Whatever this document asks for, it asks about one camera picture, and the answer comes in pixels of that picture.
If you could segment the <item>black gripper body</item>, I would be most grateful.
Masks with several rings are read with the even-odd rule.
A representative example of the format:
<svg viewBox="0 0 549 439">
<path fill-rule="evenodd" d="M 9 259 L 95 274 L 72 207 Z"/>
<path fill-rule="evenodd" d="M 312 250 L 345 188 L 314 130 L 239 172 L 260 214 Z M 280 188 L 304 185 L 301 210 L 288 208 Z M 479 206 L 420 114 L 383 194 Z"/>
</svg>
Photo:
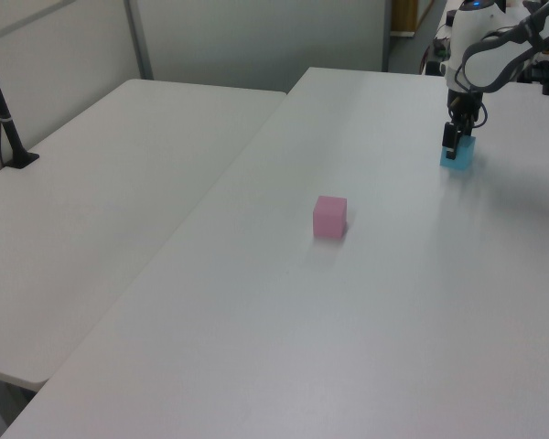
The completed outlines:
<svg viewBox="0 0 549 439">
<path fill-rule="evenodd" d="M 449 90 L 447 92 L 447 109 L 450 122 L 457 123 L 462 129 L 462 122 L 464 119 L 472 116 L 476 126 L 479 118 L 479 111 L 481 109 L 482 97 L 482 92 L 466 93 Z"/>
</svg>

